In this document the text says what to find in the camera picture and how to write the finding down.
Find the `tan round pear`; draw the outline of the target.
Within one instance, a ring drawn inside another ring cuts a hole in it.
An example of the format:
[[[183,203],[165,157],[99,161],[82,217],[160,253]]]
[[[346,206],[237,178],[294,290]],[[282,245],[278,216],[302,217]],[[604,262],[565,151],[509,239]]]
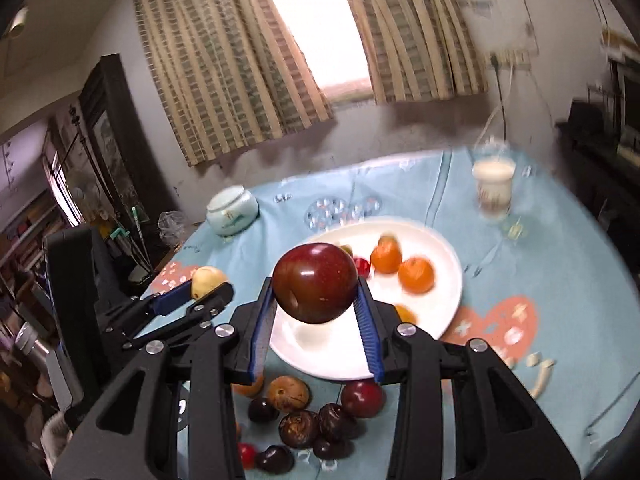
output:
[[[213,266],[200,266],[192,275],[191,298],[201,299],[222,283],[228,282],[228,276]]]

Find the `large orange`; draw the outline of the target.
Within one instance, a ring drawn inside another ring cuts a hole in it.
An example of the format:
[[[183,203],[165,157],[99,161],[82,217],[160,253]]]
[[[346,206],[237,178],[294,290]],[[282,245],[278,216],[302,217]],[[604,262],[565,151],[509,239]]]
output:
[[[413,310],[409,309],[408,307],[404,306],[403,304],[396,304],[395,310],[398,313],[398,315],[399,315],[399,317],[401,319],[401,322],[410,323],[410,324],[413,324],[413,325],[418,324],[418,317],[413,312]]]

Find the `large red plum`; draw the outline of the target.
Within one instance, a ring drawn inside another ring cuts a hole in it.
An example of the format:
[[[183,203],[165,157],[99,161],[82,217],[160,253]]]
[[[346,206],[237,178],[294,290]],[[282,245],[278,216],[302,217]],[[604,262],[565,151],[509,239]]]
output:
[[[358,273],[340,246],[310,243],[286,252],[273,269],[271,285],[279,307],[306,324],[341,316],[354,302]]]

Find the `small red tomato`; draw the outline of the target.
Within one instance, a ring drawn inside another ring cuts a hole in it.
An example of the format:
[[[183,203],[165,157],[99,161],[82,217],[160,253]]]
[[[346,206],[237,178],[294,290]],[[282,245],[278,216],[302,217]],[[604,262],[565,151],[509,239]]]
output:
[[[360,278],[368,278],[371,273],[370,262],[365,258],[356,256],[353,256],[352,260],[354,260],[358,276]]]

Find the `orange mandarin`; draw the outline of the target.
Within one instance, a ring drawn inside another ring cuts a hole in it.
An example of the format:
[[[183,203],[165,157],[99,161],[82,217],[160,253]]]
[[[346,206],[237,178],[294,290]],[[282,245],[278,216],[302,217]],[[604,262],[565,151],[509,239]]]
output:
[[[382,274],[395,274],[402,263],[402,252],[393,237],[381,237],[370,255],[372,268]]]
[[[435,285],[435,269],[431,261],[422,257],[411,257],[398,269],[401,287],[410,294],[426,294]]]

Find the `small brown fruit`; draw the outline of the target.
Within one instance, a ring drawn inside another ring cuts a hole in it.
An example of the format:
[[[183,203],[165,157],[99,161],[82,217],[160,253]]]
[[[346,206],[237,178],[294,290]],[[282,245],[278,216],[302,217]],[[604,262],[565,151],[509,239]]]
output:
[[[394,243],[398,244],[398,238],[393,233],[383,233],[378,239],[380,244],[382,243]]]

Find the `pale orange round fruit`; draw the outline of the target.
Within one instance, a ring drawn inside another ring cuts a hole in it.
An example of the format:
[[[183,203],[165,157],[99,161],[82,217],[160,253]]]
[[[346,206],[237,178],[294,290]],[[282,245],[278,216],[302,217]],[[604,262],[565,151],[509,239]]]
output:
[[[245,396],[246,398],[253,399],[262,392],[264,383],[265,377],[263,374],[260,374],[251,385],[232,384],[232,390],[239,396]]]

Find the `white oval plate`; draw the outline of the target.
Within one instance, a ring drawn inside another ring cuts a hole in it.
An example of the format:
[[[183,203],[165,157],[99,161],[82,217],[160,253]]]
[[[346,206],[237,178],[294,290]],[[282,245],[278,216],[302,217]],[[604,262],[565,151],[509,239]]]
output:
[[[383,233],[393,233],[398,238],[404,258],[430,260],[435,269],[435,285],[426,294],[410,294],[402,289],[397,276],[372,271],[368,278],[372,297],[413,310],[418,317],[416,326],[439,338],[457,313],[463,289],[460,260],[442,234],[416,221],[380,217],[338,226],[307,240],[348,245],[357,257],[368,258]],[[352,309],[332,322],[319,325],[298,322],[279,309],[274,318],[270,350],[296,370],[321,379],[349,382],[372,376]]]

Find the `clear plastic bag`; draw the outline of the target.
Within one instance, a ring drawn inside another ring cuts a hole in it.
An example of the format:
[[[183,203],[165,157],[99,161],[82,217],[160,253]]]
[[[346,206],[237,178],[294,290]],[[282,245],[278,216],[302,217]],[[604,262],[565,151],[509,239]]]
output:
[[[193,224],[178,210],[162,212],[158,217],[157,227],[160,239],[170,248],[182,245],[194,231]]]

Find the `dark shiny plum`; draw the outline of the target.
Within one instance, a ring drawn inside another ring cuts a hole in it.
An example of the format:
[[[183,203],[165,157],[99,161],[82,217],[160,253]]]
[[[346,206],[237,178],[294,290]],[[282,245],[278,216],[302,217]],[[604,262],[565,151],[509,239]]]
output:
[[[318,411],[320,432],[331,441],[352,440],[358,436],[357,419],[341,404],[328,403]]]

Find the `dark wrinkled passion fruit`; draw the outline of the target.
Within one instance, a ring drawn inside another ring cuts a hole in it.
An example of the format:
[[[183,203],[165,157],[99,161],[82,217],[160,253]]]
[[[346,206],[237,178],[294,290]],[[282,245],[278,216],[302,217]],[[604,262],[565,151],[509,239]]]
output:
[[[289,448],[311,448],[319,434],[318,414],[298,411],[287,414],[279,422],[279,436]]]

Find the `dark wooden cabinet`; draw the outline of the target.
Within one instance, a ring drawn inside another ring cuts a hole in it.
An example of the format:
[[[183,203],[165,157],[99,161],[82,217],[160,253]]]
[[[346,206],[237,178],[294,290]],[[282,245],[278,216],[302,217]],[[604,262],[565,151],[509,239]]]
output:
[[[106,192],[127,222],[133,209],[151,226],[176,203],[149,147],[117,54],[93,67],[79,96],[87,136]]]

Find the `dark plum near gripper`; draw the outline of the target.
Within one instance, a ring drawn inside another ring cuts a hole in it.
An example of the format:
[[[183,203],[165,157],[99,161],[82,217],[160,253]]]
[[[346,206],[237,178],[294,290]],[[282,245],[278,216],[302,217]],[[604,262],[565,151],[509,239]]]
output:
[[[286,474],[295,465],[295,458],[284,445],[270,445],[255,456],[255,467],[267,474]]]

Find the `checkered curtain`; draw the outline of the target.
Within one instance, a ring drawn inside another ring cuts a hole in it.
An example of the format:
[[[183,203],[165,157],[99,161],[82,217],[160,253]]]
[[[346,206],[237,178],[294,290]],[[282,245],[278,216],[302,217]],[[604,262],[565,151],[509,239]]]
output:
[[[196,166],[331,119],[273,0],[132,0],[156,91]]]
[[[458,0],[347,0],[378,104],[445,101],[487,90]]]

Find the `right checkered curtain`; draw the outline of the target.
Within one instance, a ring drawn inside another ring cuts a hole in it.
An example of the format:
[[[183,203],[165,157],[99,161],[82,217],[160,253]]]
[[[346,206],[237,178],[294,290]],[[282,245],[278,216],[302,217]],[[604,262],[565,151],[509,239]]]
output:
[[[378,104],[445,101],[487,90],[458,0],[347,0]]]

